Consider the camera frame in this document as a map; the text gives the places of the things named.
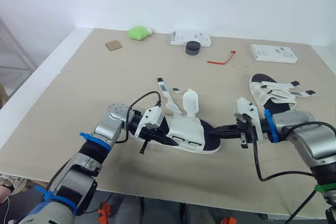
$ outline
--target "green cable tie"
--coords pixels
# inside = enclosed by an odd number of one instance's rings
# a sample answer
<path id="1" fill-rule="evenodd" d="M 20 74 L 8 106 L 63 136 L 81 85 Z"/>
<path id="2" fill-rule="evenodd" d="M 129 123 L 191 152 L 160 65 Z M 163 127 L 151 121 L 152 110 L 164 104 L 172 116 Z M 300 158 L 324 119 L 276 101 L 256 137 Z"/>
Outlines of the green cable tie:
<path id="1" fill-rule="evenodd" d="M 315 191 L 318 191 L 319 193 L 330 190 L 336 190 L 336 183 L 315 186 Z"/>

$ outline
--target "orange clip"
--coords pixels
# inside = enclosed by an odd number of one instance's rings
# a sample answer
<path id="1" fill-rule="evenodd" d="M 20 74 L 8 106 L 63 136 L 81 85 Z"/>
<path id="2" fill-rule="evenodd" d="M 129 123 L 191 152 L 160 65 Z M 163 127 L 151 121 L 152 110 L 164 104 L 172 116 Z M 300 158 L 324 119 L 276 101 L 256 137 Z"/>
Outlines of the orange clip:
<path id="1" fill-rule="evenodd" d="M 231 51 L 230 57 L 225 62 L 216 62 L 216 61 L 207 61 L 207 62 L 212 63 L 212 64 L 225 65 L 231 60 L 231 58 L 233 57 L 233 55 L 235 55 L 235 53 L 236 53 L 236 51 Z"/>
<path id="2" fill-rule="evenodd" d="M 106 201 L 99 203 L 97 222 L 100 224 L 109 224 L 108 218 L 110 217 L 110 211 L 111 205 L 107 204 Z"/>
<path id="3" fill-rule="evenodd" d="M 223 219 L 220 224 L 237 224 L 237 220 L 232 217 L 227 217 Z"/>

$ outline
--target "green sponge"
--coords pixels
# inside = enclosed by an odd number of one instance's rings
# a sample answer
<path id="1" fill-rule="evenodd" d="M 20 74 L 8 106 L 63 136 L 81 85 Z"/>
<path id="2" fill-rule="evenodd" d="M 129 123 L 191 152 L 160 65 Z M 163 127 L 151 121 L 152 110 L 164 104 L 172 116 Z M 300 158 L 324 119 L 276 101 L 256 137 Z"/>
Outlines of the green sponge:
<path id="1" fill-rule="evenodd" d="M 153 33 L 150 27 L 135 26 L 128 31 L 128 37 L 134 40 L 142 40 Z"/>

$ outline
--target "white wall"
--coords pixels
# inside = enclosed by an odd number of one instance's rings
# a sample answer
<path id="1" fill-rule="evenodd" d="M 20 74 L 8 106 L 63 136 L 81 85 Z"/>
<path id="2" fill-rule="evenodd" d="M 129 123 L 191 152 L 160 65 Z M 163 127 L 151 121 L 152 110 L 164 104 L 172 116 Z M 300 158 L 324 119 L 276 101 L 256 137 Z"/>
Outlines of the white wall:
<path id="1" fill-rule="evenodd" d="M 198 28 L 213 36 L 316 45 L 336 41 L 336 0 L 0 0 L 0 19 L 40 63 L 75 26 L 169 33 Z"/>

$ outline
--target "white table edge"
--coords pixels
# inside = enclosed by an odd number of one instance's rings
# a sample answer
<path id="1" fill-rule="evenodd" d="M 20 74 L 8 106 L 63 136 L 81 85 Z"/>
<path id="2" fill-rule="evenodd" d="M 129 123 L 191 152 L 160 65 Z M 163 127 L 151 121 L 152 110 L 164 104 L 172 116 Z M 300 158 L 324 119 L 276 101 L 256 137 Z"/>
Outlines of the white table edge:
<path id="1" fill-rule="evenodd" d="M 0 148 L 92 31 L 75 28 L 1 108 Z"/>

